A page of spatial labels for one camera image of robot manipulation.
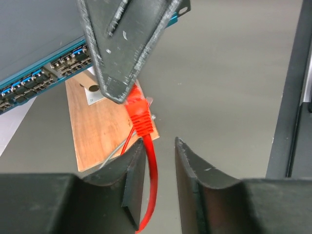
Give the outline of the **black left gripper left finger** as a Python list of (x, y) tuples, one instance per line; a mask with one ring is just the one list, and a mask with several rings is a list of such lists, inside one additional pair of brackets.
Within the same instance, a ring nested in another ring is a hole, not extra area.
[(3, 234), (133, 234), (139, 228), (146, 154), (141, 139), (79, 178), (1, 174)]

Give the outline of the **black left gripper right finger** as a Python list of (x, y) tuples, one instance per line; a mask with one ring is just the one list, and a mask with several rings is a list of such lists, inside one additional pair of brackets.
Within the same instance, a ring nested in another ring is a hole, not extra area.
[(309, 234), (309, 179), (234, 178), (175, 139), (175, 170), (184, 234)]

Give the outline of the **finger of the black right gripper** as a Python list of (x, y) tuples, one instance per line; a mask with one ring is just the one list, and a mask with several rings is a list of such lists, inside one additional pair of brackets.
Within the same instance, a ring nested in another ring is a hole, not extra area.
[(102, 95), (124, 103), (180, 0), (79, 0)]

